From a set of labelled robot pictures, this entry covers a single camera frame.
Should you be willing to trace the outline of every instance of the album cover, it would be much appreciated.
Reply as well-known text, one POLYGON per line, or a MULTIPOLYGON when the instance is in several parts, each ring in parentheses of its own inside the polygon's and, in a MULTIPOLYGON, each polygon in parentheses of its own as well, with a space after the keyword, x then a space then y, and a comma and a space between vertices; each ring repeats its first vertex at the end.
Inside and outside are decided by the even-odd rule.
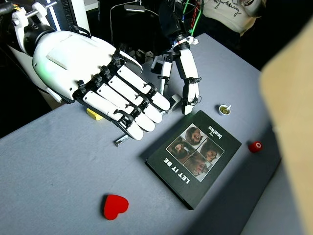
POLYGON ((203 111, 188 115, 181 128, 147 159, 147 165, 194 209, 241 143, 203 111))

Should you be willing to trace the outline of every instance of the tabletop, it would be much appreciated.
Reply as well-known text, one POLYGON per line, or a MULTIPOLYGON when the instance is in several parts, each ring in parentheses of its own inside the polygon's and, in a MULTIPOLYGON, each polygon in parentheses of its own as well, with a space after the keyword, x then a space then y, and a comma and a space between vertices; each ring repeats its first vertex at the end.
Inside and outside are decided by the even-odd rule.
MULTIPOLYGON (((240 234, 275 171, 280 155, 259 93, 260 72, 211 37, 191 46, 203 110, 242 146, 195 210, 186 206, 147 167, 145 160, 179 125, 169 113, 141 141, 113 141, 123 135, 112 123, 95 121, 77 102, 64 105, 0 140, 0 234, 240 234), (231 114, 217 112, 232 105, 231 114), (249 141, 264 149, 249 152, 249 141), (102 216, 107 194, 129 200, 116 220, 102 216)), ((142 77, 157 86, 144 65, 142 77)), ((183 80, 173 65, 168 95, 181 94, 183 80)))

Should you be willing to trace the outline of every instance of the white sweatshirt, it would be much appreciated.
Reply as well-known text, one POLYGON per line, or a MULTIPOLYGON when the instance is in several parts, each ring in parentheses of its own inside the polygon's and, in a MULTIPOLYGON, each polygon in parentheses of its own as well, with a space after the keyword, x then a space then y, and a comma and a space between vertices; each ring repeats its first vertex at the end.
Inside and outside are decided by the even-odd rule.
POLYGON ((254 0, 249 6, 243 6, 241 0, 204 0, 203 14, 243 35, 254 25, 258 9, 265 4, 266 0, 254 0))

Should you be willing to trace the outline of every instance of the photo grid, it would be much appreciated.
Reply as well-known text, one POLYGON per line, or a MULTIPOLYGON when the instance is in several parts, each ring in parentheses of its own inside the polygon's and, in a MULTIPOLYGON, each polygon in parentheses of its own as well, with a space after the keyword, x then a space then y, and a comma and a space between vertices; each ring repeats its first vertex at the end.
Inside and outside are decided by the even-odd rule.
POLYGON ((200 182, 224 153, 193 123, 166 150, 200 182))

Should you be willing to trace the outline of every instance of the green wire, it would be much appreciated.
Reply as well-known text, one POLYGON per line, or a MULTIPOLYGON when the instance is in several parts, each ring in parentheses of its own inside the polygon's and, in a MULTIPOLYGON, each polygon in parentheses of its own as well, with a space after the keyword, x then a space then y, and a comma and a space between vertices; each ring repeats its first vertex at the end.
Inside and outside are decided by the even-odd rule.
POLYGON ((188 3, 189 3, 189 0, 187 0, 187 2, 186 2, 186 4, 185 4, 183 14, 185 14, 185 11, 186 11, 186 9, 187 9, 188 3))
POLYGON ((197 18, 196 18, 196 21, 195 21, 195 25, 194 25, 194 27, 192 28, 192 30, 189 31, 190 34, 191 34, 191 36, 194 35, 194 31, 195 31, 195 29, 196 29, 196 26, 197 26, 197 23, 198 23, 198 20, 199 20, 201 14, 202 14, 202 11, 203 11, 203 9, 202 9, 202 5, 201 5, 201 9, 200 9, 200 11, 199 11, 199 13, 198 13, 198 15, 197 15, 197 18))

